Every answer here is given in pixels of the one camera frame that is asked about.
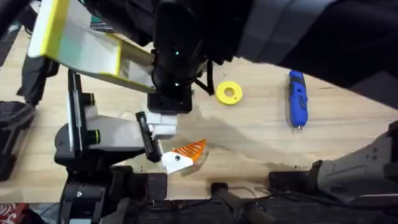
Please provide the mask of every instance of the orange object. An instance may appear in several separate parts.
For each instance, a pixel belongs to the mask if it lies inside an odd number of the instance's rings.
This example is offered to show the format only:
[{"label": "orange object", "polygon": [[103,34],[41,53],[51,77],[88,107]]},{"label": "orange object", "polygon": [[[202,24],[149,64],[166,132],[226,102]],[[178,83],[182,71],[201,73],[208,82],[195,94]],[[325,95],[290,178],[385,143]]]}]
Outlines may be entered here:
[{"label": "orange object", "polygon": [[193,162],[195,162],[200,154],[203,152],[203,148],[205,148],[206,145],[206,139],[189,144],[187,146],[174,149],[173,152],[176,152],[182,156],[186,156],[192,159]]}]

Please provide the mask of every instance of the black cable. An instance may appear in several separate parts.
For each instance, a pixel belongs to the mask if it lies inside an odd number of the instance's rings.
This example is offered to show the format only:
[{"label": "black cable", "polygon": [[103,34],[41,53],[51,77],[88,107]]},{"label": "black cable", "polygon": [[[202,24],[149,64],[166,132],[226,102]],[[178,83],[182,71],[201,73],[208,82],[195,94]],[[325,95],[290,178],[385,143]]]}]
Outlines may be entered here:
[{"label": "black cable", "polygon": [[178,208],[178,209],[162,208],[162,209],[148,209],[148,211],[149,212],[155,212],[155,213],[156,212],[179,212],[181,210],[185,210],[185,209],[188,209],[188,208],[194,208],[194,207],[197,207],[197,206],[200,206],[200,205],[204,205],[204,204],[209,203],[209,202],[211,202],[211,199],[207,199],[207,200],[204,200],[204,201],[201,201],[201,202],[196,202],[196,203],[192,203],[190,205],[182,206],[181,208]]},{"label": "black cable", "polygon": [[265,197],[258,198],[258,200],[264,200],[264,199],[269,199],[271,197],[285,197],[285,196],[294,196],[294,197],[301,197],[305,198],[307,200],[311,200],[313,202],[318,202],[323,205],[332,205],[332,206],[337,206],[337,207],[343,207],[343,208],[351,208],[351,209],[358,209],[358,210],[384,210],[387,208],[391,207],[398,207],[398,204],[391,204],[391,205],[350,205],[347,203],[343,202],[335,202],[332,200],[324,199],[324,198],[318,198],[310,195],[305,195],[305,194],[300,194],[300,193],[295,193],[295,192],[279,192],[276,190],[273,190],[276,192],[275,194],[271,194]]},{"label": "black cable", "polygon": [[48,212],[52,207],[54,207],[54,205],[56,205],[56,204],[58,204],[59,202],[55,202],[55,203],[53,203],[52,205],[50,205],[48,208],[46,208],[41,214],[40,214],[40,217],[42,216],[42,215],[44,215],[46,212]]},{"label": "black cable", "polygon": [[210,96],[214,95],[214,83],[213,83],[213,62],[211,60],[207,61],[207,88],[208,94]]}]

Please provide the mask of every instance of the wooden surface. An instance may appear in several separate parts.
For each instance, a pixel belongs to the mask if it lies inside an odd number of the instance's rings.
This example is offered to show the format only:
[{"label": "wooden surface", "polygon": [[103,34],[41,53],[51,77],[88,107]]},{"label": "wooden surface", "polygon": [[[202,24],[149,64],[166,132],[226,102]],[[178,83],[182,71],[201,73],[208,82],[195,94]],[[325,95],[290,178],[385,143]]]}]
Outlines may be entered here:
[{"label": "wooden surface", "polygon": [[[0,71],[0,100],[18,100],[21,67],[29,39],[19,34]],[[178,118],[178,134],[164,141],[164,148],[180,147],[207,139],[201,164],[169,176],[168,198],[205,198],[211,182],[226,181],[233,187],[252,189],[266,184],[272,170],[306,169],[318,159],[334,159],[360,149],[387,130],[398,112],[321,80],[306,76],[310,119],[302,134],[289,126],[286,105],[288,70],[255,65],[236,58],[215,67],[215,85],[235,81],[243,89],[237,105],[225,106],[194,87],[193,111]],[[134,119],[145,105],[146,95],[82,77],[83,89],[93,92],[98,111],[109,116]],[[66,171],[53,161],[54,137],[67,121],[66,69],[49,78],[37,116],[21,146],[16,168],[9,181],[0,184],[0,202],[57,202]],[[145,156],[130,159],[139,172],[162,171]],[[237,194],[252,193],[237,189]]]}]

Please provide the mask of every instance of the wire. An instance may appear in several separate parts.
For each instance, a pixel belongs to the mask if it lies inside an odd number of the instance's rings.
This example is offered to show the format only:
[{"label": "wire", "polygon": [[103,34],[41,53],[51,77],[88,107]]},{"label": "wire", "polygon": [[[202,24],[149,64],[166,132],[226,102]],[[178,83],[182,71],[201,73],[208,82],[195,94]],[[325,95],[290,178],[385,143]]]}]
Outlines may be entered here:
[{"label": "wire", "polygon": [[40,217],[42,216],[42,215],[44,215],[46,212],[48,212],[52,207],[54,207],[54,205],[56,205],[56,204],[58,204],[59,202],[55,202],[55,203],[53,203],[52,205],[50,205],[48,208],[46,208],[41,214],[40,214]]},{"label": "wire", "polygon": [[271,194],[265,197],[258,198],[258,200],[261,199],[269,199],[272,197],[286,197],[286,196],[294,196],[294,197],[301,197],[305,198],[307,200],[311,200],[313,202],[318,202],[323,205],[333,205],[337,207],[343,207],[343,208],[351,208],[351,209],[358,209],[358,210],[384,210],[387,208],[391,207],[398,207],[398,204],[391,204],[391,205],[350,205],[347,203],[343,202],[335,202],[332,200],[324,199],[324,198],[318,198],[310,195],[305,195],[305,194],[300,194],[300,193],[295,193],[295,192],[279,192],[276,190],[273,190],[273,192],[276,192],[275,194]]},{"label": "wire", "polygon": [[204,204],[209,203],[209,202],[211,202],[211,199],[207,199],[207,200],[204,200],[204,201],[201,201],[201,202],[196,202],[196,203],[192,203],[190,205],[182,206],[182,207],[180,207],[178,209],[162,208],[162,209],[148,209],[148,211],[149,212],[154,212],[154,213],[156,213],[156,212],[179,212],[181,210],[185,210],[185,209],[188,209],[188,208],[194,208],[194,207],[197,207],[197,206],[200,206],[200,205],[204,205]]}]

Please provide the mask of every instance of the blue rotary tool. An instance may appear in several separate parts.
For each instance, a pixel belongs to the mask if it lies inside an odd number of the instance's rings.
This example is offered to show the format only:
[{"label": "blue rotary tool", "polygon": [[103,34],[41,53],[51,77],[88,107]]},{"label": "blue rotary tool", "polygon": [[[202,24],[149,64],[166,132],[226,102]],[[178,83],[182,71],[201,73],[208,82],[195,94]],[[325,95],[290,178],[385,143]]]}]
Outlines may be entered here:
[{"label": "blue rotary tool", "polygon": [[308,97],[304,76],[303,73],[292,70],[289,73],[289,79],[290,122],[301,132],[308,119]]}]

